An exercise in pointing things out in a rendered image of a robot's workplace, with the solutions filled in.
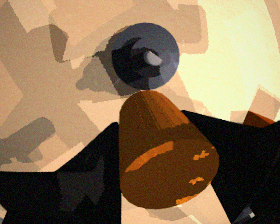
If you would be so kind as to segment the orange knob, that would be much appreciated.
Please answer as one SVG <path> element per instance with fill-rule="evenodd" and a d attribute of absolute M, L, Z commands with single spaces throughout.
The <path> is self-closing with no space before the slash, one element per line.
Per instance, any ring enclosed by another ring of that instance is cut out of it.
<path fill-rule="evenodd" d="M 139 91 L 122 104 L 119 169 L 122 196 L 136 207 L 164 209 L 209 186 L 219 153 L 164 94 Z"/>

